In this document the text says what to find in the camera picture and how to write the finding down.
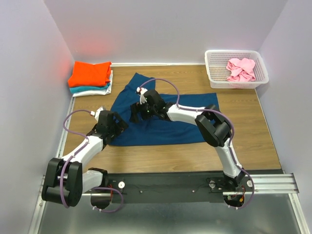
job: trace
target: folded towel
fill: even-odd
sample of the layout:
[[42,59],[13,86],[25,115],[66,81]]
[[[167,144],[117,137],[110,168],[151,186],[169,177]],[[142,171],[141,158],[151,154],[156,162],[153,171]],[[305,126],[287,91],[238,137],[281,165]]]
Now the folded towel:
[[252,59],[232,58],[229,60],[226,69],[231,71],[228,81],[255,81],[254,68],[255,62]]
[[72,94],[75,94],[75,93],[79,93],[79,92],[83,92],[83,91],[90,91],[90,90],[104,90],[104,89],[107,89],[108,86],[110,86],[110,85],[111,85],[110,83],[107,83],[107,85],[100,86],[100,87],[97,87],[97,86],[77,86],[77,87],[69,88],[69,90]]
[[111,62],[89,64],[76,61],[73,74],[68,79],[70,88],[77,86],[105,86],[109,82]]
[[108,87],[103,90],[87,90],[82,92],[77,92],[73,94],[73,97],[81,97],[81,96],[91,96],[91,95],[107,95],[110,94],[112,91],[112,85],[113,85],[113,71],[111,71],[111,75],[109,76],[109,83]]
[[[134,146],[204,142],[196,125],[178,121],[168,122],[160,120],[158,117],[140,123],[131,123],[129,121],[131,115],[130,105],[139,101],[139,96],[136,94],[137,87],[149,79],[136,73],[116,98],[111,110],[117,111],[129,127],[110,144]],[[144,88],[148,90],[155,89],[155,81],[147,83]],[[166,102],[176,102],[176,95],[160,94],[160,96]],[[214,104],[218,107],[218,100],[215,93],[180,95],[180,104],[193,107]]]

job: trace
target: gray floor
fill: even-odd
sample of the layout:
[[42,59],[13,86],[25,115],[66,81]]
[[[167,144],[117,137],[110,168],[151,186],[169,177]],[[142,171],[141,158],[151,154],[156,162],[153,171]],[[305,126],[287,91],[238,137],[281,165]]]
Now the gray floor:
[[90,197],[83,196],[70,209],[48,202],[39,233],[297,234],[300,231],[288,195],[255,195],[248,207],[238,211],[225,204],[198,202],[126,204],[113,214],[93,211]]

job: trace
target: orange towel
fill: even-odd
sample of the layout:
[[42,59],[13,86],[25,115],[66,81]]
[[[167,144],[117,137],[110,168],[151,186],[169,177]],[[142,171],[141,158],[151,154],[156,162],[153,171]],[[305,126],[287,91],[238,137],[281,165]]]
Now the orange towel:
[[111,62],[89,64],[75,62],[72,76],[68,80],[70,88],[77,86],[105,86],[111,74]]

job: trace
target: stack of folded towels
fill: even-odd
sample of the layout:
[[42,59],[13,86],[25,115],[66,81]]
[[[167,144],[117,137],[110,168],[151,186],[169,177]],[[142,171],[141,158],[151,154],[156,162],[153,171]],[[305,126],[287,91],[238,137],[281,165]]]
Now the stack of folded towels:
[[73,97],[110,94],[113,84],[111,62],[89,64],[75,62],[68,86]]

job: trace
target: teal towel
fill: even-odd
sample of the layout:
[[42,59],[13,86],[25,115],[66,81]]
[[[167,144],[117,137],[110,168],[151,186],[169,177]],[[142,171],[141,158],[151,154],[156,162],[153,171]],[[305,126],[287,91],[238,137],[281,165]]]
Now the teal towel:
[[105,86],[77,86],[77,87],[69,88],[69,90],[72,94],[75,94],[75,93],[79,93],[83,91],[90,91],[90,90],[104,90],[104,89],[107,89],[108,86],[110,85],[111,84],[108,83]]

